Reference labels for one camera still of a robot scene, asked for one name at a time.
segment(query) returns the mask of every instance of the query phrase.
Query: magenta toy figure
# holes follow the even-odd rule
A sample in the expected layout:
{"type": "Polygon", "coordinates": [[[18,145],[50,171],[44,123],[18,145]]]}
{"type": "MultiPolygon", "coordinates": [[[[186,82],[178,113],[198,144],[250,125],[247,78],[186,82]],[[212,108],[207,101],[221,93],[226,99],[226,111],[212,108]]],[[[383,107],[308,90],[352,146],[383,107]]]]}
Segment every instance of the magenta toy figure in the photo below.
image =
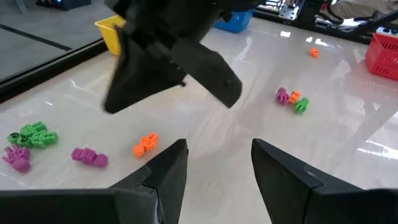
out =
{"type": "Polygon", "coordinates": [[[280,87],[278,90],[278,94],[276,94],[276,100],[282,104],[286,105],[289,100],[289,95],[286,93],[286,89],[280,87]]]}
{"type": "Polygon", "coordinates": [[[12,150],[10,147],[5,148],[7,152],[7,157],[3,156],[2,159],[8,162],[12,168],[18,172],[25,172],[29,170],[30,164],[28,162],[30,157],[30,151],[25,147],[20,147],[17,144],[12,145],[12,150]]]}
{"type": "Polygon", "coordinates": [[[97,155],[94,150],[88,148],[76,148],[73,150],[71,156],[74,161],[80,161],[86,165],[105,167],[108,163],[108,157],[104,154],[97,155]]]}

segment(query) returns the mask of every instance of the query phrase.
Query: orange toy figure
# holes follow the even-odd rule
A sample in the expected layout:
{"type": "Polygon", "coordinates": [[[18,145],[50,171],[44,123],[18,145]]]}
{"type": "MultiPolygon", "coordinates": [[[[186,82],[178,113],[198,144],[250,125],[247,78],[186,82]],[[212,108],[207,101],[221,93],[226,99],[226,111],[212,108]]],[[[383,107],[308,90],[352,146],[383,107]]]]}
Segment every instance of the orange toy figure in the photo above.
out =
{"type": "Polygon", "coordinates": [[[313,58],[318,58],[319,57],[319,50],[317,48],[315,48],[315,47],[311,48],[310,55],[313,58]]]}
{"type": "Polygon", "coordinates": [[[132,153],[136,158],[142,157],[145,152],[152,151],[156,148],[159,136],[155,133],[150,133],[148,136],[143,136],[138,145],[132,149],[132,153]]]}
{"type": "Polygon", "coordinates": [[[289,98],[289,103],[295,103],[298,99],[300,98],[300,92],[299,91],[293,91],[289,98]]]}

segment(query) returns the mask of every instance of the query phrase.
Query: white floor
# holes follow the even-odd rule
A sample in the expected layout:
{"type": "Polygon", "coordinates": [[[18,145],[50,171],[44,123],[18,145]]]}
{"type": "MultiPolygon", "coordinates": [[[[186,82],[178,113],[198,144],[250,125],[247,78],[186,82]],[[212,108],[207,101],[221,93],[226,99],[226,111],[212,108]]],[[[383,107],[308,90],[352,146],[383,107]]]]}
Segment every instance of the white floor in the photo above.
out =
{"type": "Polygon", "coordinates": [[[105,53],[0,105],[1,147],[38,120],[60,136],[57,146],[32,151],[26,174],[0,162],[0,189],[108,187],[178,138],[190,149],[184,224],[270,223],[252,171],[252,138],[359,187],[398,187],[398,83],[368,73],[366,45],[257,19],[238,35],[213,29],[203,43],[243,82],[231,109],[188,77],[185,88],[106,114],[101,100],[115,58],[105,53]],[[307,55],[311,47],[319,59],[307,55]],[[310,99],[304,115],[275,102],[280,86],[310,99]],[[158,150],[135,159],[131,147],[151,131],[158,150]],[[107,154],[109,166],[72,161],[75,147],[107,154]]]}

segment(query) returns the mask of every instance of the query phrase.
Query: yellow basket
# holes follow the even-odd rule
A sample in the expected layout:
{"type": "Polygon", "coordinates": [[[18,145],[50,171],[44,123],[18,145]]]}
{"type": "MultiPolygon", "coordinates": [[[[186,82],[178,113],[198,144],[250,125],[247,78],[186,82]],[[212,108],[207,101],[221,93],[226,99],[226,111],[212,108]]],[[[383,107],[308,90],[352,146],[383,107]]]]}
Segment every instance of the yellow basket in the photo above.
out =
{"type": "Polygon", "coordinates": [[[125,23],[124,19],[120,16],[112,16],[107,19],[95,22],[101,31],[102,37],[104,38],[105,44],[109,51],[114,55],[119,55],[119,40],[114,26],[123,26],[125,23]]]}

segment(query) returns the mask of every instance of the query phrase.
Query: red plastic bin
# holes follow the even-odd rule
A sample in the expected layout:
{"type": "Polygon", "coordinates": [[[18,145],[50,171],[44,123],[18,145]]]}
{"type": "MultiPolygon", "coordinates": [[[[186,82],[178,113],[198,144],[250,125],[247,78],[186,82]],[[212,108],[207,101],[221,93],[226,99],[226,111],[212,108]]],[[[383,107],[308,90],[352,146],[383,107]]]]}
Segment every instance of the red plastic bin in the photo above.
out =
{"type": "Polygon", "coordinates": [[[365,59],[371,73],[398,80],[397,37],[373,34],[365,59]]]}

